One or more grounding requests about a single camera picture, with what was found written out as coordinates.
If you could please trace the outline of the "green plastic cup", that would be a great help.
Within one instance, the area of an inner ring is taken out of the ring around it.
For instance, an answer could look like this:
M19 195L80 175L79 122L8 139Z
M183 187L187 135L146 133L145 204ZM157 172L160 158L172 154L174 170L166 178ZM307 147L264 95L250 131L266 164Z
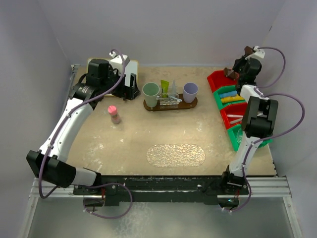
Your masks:
M146 83L142 88L142 92L145 96L146 105L150 108L155 107L157 105L157 96L160 93L159 86L153 82Z

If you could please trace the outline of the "clear acrylic toothbrush holder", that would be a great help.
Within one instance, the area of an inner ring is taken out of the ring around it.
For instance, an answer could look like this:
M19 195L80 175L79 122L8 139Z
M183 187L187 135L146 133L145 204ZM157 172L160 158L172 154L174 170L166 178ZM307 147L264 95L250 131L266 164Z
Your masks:
M159 107L161 109L177 109L180 103L174 103L170 100L159 100Z

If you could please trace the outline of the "white grey toothpaste tube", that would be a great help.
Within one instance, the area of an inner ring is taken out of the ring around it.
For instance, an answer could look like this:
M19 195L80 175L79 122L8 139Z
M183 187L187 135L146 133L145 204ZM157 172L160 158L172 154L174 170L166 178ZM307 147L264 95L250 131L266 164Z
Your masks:
M171 86L171 91L170 91L170 95L172 96L172 97L177 97L177 86L176 86L176 81L175 80L173 80L173 82L172 82L172 86Z

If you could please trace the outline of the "grey toothbrush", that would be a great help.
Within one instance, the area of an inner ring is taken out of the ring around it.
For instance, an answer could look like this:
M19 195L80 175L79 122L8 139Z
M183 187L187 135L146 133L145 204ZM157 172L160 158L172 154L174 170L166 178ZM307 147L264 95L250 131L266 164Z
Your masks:
M161 96L157 96L157 100L175 100L175 101L178 101L179 103L182 102L182 99L179 99L179 98L176 98L176 97L173 97L173 96L170 96L168 95L167 97L161 97Z

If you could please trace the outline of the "purple plastic cup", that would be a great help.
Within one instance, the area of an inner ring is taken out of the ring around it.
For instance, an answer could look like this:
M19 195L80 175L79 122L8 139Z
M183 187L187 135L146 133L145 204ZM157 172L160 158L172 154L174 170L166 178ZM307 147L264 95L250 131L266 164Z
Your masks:
M189 82L186 83L183 87L183 99L186 103L191 103L196 98L198 93L198 86L193 83Z

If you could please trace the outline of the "clear jar brown lid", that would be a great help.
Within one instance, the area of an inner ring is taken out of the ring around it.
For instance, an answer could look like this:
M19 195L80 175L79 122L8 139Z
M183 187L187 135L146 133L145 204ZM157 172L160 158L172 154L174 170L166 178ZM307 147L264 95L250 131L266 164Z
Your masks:
M228 78L230 78L230 79L233 79L233 80L236 80L235 79L235 73L234 73L234 71L232 70L232 68L225 68L224 70L223 70L223 72L224 72L224 75L226 76L226 77L228 77Z

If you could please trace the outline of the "clear plastic cup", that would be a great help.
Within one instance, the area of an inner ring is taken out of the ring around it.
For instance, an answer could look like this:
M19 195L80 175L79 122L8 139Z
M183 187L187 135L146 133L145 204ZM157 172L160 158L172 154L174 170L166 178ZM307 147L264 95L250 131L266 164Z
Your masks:
M241 144L242 137L243 137L243 130L240 128L240 129L238 129L237 134L236 134L236 141L237 141L238 145Z

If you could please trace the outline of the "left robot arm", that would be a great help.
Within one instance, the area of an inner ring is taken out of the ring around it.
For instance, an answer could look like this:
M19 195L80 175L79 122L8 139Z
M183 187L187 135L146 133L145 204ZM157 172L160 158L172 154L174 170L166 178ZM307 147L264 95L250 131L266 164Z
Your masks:
M133 100L137 88L138 62L127 56L113 59L89 59L87 71L72 87L66 107L54 130L37 151L29 151L26 160L39 182L59 187L83 185L90 194L102 189L101 174L67 164L71 146L85 120L105 95Z

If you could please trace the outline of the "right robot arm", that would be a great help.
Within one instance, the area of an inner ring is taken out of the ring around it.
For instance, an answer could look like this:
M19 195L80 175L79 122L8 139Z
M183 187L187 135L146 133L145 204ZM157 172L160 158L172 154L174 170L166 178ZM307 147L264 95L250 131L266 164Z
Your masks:
M222 174L221 190L232 194L246 184L248 166L262 141L272 136L278 109L278 102L265 97L257 88L256 76L262 69L258 59L242 56L235 60L232 70L236 79L236 90L246 102L242 117L242 140L234 160Z

